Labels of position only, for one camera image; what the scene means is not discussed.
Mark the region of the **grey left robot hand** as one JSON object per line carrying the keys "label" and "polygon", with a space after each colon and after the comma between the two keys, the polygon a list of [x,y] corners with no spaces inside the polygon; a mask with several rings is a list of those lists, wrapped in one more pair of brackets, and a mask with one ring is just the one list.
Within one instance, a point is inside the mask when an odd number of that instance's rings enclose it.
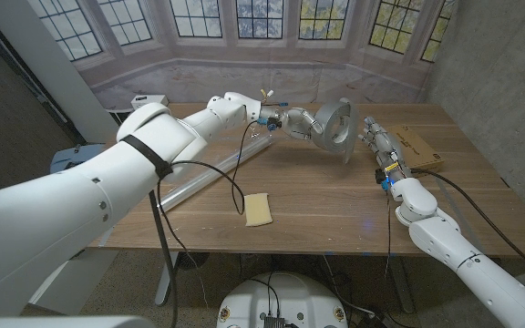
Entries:
{"label": "grey left robot hand", "polygon": [[282,129],[290,137],[310,139],[313,135],[323,135],[324,119],[319,112],[313,113],[305,108],[290,108],[283,112]]}

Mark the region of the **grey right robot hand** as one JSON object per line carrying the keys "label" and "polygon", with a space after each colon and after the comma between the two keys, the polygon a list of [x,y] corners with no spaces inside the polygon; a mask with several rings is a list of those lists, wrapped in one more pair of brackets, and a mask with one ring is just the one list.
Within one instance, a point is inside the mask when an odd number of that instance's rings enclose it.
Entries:
{"label": "grey right robot hand", "polygon": [[372,117],[364,118],[364,122],[364,133],[358,138],[376,155],[376,162],[379,166],[376,182],[393,185],[401,179],[412,178],[413,175],[406,165],[400,143],[395,136],[386,131]]}

